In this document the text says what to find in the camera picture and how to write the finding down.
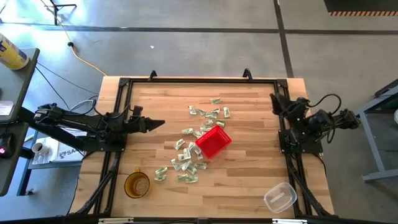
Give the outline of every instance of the yellow can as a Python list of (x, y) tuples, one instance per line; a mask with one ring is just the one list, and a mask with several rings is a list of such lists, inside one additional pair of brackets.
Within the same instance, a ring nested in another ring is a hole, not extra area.
[(0, 34), (0, 62), (12, 70), (18, 70), (27, 65), (29, 57)]

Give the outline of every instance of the wooden table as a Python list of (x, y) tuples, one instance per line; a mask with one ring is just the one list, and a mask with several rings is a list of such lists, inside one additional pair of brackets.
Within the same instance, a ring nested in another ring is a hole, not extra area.
[[(119, 78), (104, 77), (97, 106), (100, 112), (113, 110)], [(289, 78), (288, 85), (291, 99), (308, 97), (303, 79)], [(285, 158), (279, 153), (279, 119), (271, 112), (269, 94), (273, 92), (269, 84), (135, 83), (131, 104), (143, 106), (143, 116), (166, 123), (150, 133), (129, 135), (119, 166), (112, 217), (294, 217), (292, 208), (275, 214), (263, 201), (270, 188), (289, 182)], [(223, 102), (211, 105), (210, 98), (218, 96)], [(212, 160), (205, 159), (208, 168), (198, 171), (195, 184), (178, 183), (175, 176), (183, 172), (175, 172), (170, 163), (182, 153), (173, 148), (176, 141), (184, 138), (187, 147), (196, 140), (182, 135), (181, 130), (199, 129), (205, 121), (200, 115), (190, 115), (189, 105), (205, 111), (222, 111), (227, 106), (231, 112), (230, 119), (221, 114), (219, 119), (226, 121), (224, 130), (233, 141)], [(104, 153), (96, 152), (83, 161), (71, 212), (77, 211), (98, 186), (103, 157)], [(321, 162), (304, 154), (303, 163), (309, 189), (333, 213)], [(166, 180), (154, 181), (154, 171), (163, 166), (169, 168)], [(124, 182), (135, 167), (151, 179), (152, 189), (140, 199), (131, 199), (124, 192)]]

